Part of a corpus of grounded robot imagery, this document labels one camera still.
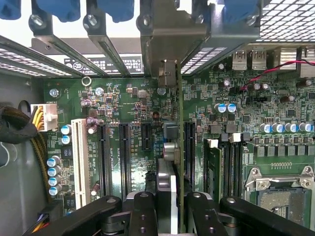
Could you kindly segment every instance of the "motherboard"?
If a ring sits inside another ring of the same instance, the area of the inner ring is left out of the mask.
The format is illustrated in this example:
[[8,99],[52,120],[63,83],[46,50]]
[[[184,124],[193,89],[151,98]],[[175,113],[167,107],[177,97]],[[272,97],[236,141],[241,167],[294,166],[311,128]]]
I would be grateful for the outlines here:
[[241,89],[260,73],[210,69],[183,77],[182,97],[154,78],[47,80],[45,102],[57,104],[59,126],[47,132],[49,158],[58,160],[52,197],[68,214],[104,195],[125,200],[144,191],[157,159],[166,159],[164,144],[180,130],[182,101],[193,191],[216,201],[239,196],[314,228],[315,86],[290,72]]

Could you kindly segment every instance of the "metal ring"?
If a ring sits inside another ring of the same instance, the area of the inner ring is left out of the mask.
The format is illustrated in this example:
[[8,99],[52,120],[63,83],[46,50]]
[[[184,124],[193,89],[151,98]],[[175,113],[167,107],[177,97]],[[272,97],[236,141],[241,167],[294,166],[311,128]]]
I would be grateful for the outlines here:
[[90,86],[91,85],[91,83],[92,83],[92,79],[89,77],[89,76],[84,76],[82,79],[81,79],[81,83],[82,83],[82,85],[84,86],[84,87],[88,87],[88,86]]

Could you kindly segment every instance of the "white power connector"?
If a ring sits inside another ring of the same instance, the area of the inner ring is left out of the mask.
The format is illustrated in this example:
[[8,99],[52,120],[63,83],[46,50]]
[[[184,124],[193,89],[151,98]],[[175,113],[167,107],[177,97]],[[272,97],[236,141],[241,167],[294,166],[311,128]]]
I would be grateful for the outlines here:
[[35,107],[43,107],[44,129],[39,132],[46,132],[58,128],[57,104],[31,104],[31,113]]

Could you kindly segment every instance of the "yellow wire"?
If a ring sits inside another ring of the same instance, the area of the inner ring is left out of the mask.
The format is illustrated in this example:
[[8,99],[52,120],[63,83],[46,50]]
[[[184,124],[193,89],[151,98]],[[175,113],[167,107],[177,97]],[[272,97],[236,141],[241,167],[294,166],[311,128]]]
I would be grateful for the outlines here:
[[37,127],[38,126],[38,123],[39,123],[39,121],[40,121],[40,119],[41,119],[41,117],[43,116],[43,112],[40,112],[39,114],[38,114],[38,117],[36,118],[36,121],[35,121],[35,127]]
[[39,112],[41,112],[42,110],[43,110],[43,107],[38,107],[38,109],[36,110],[33,121],[32,121],[33,124],[35,124],[36,118],[37,118]]
[[37,230],[39,230],[43,225],[44,225],[44,223],[41,222],[39,225],[36,226],[36,228],[33,230],[32,233],[34,233],[34,232],[36,232]]
[[41,121],[40,123],[38,123],[37,130],[39,130],[43,124],[44,124],[43,121]]

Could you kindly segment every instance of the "white pci slot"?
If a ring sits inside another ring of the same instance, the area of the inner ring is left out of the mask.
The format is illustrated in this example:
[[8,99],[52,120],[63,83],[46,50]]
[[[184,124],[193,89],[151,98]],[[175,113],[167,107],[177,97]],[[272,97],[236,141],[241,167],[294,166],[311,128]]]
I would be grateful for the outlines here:
[[72,150],[75,186],[75,204],[79,209],[91,202],[90,174],[89,174],[89,149],[87,139],[87,124],[85,119],[73,119]]

